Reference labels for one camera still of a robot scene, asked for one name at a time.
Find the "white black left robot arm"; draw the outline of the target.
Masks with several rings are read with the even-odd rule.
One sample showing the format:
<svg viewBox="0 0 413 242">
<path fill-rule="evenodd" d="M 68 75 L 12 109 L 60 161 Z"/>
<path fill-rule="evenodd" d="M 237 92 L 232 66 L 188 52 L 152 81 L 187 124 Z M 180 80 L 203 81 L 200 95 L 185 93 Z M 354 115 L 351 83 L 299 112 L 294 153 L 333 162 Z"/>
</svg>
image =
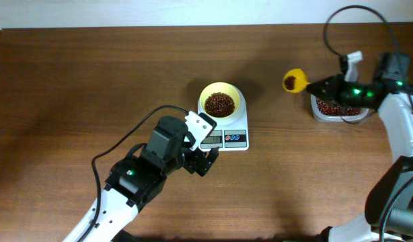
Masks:
<svg viewBox="0 0 413 242">
<path fill-rule="evenodd" d="M 184 120 L 159 119 L 147 143 L 135 145 L 113 165 L 98 198 L 66 241 L 111 241 L 163 189 L 169 174 L 184 168 L 203 177 L 219 155 L 200 150 L 217 123 L 204 113 Z"/>
</svg>

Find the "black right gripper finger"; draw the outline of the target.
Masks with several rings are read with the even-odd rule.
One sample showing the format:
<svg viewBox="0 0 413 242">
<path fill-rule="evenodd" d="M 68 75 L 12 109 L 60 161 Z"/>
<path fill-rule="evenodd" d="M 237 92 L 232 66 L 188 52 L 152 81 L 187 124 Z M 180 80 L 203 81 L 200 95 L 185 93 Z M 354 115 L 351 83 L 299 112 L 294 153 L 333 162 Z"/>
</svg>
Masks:
<svg viewBox="0 0 413 242">
<path fill-rule="evenodd" d="M 306 87 L 306 91 L 310 94 L 335 94 L 343 81 L 344 75 L 342 74 L 326 77 L 320 81 L 310 83 Z"/>
<path fill-rule="evenodd" d="M 330 106 L 341 106 L 341 103 L 339 102 L 338 98 L 338 92 L 337 91 L 326 91 L 326 90 L 321 90 L 321 91 L 310 91 L 310 94 L 316 96 L 316 98 L 322 100 L 326 104 Z"/>
</svg>

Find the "yellow measuring scoop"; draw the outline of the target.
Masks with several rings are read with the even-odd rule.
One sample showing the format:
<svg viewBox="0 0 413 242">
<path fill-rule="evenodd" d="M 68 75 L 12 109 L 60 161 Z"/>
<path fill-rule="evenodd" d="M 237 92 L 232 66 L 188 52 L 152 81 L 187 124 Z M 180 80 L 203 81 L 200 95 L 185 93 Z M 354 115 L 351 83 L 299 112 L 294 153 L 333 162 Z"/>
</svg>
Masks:
<svg viewBox="0 0 413 242">
<path fill-rule="evenodd" d="M 294 76 L 296 78 L 295 80 L 295 88 L 294 90 L 286 90 L 285 85 L 284 85 L 284 80 L 288 76 Z M 282 86 L 285 91 L 288 91 L 290 93 L 299 93 L 305 90 L 305 88 L 309 85 L 308 81 L 308 76 L 305 74 L 305 72 L 302 69 L 292 69 L 288 71 L 285 76 L 283 77 L 282 81 Z"/>
</svg>

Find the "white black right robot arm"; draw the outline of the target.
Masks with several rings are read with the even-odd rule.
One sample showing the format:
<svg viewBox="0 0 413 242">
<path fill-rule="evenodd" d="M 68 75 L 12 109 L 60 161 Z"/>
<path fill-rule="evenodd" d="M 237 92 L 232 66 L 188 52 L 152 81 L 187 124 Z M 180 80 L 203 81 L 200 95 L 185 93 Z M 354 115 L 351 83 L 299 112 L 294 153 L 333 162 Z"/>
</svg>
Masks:
<svg viewBox="0 0 413 242">
<path fill-rule="evenodd" d="M 319 241 L 413 241 L 413 85 L 407 82 L 410 58 L 383 54 L 371 84 L 342 74 L 306 87 L 323 101 L 375 110 L 389 140 L 393 163 L 369 192 L 364 214 L 328 227 Z"/>
</svg>

